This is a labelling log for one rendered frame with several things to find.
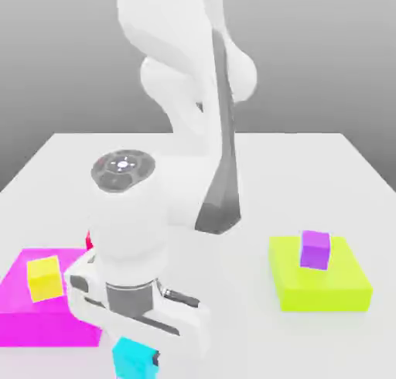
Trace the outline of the small yellow cube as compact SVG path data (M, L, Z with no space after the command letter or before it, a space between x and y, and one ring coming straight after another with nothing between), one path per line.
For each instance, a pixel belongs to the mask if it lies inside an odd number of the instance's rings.
M28 261L26 273L33 302L63 296L63 280L57 255Z

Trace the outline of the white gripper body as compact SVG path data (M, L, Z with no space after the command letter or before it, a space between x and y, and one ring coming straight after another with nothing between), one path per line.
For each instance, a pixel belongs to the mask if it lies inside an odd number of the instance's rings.
M201 357L210 346L206 312L153 295L154 309L139 320L124 317L84 299L81 293L70 293L70 311L78 319L98 326L109 335L129 338L160 351L186 357Z

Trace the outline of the small purple cube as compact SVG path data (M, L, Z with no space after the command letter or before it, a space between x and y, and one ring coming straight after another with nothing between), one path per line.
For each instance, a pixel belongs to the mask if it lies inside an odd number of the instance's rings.
M301 238L300 266L325 271L331 252L329 233L304 230Z

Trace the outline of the small cyan cube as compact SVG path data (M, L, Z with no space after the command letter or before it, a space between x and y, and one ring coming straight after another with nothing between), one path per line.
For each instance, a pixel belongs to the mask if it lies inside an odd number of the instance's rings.
M159 368L152 364L155 349L122 337L112 349L117 379L156 379Z

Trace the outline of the large lime box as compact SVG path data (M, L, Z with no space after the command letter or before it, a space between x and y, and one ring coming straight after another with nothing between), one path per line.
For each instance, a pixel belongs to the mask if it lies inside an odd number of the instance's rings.
M331 237L325 271L299 265L301 238L270 237L268 260L284 312L365 312L373 287L344 237Z

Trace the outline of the large magenta box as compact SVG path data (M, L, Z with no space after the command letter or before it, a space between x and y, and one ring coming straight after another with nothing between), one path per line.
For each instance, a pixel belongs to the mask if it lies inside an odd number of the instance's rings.
M56 255L61 272L86 250L83 248L24 248L0 282L0 347L98 347L102 331L76 319L65 295L34 303L26 263Z

